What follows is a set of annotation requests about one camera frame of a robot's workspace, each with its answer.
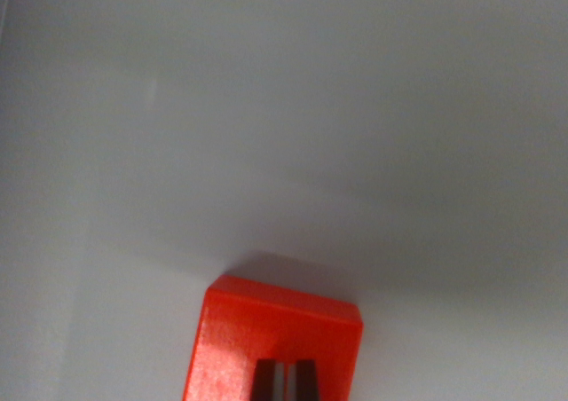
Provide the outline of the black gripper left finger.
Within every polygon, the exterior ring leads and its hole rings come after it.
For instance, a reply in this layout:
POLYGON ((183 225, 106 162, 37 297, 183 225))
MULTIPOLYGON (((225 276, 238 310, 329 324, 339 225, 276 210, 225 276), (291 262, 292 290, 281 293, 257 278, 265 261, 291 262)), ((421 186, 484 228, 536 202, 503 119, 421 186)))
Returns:
POLYGON ((276 361, 270 358, 261 358, 256 362, 250 401, 273 401, 275 394, 276 361))

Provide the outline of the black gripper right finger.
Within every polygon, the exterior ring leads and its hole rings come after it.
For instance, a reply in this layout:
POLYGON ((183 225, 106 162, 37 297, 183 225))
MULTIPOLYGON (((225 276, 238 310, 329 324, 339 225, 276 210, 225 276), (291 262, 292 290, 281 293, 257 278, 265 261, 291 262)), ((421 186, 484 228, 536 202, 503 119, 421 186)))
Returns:
POLYGON ((320 391, 316 362, 301 359, 296 362, 296 401, 319 401, 320 391))

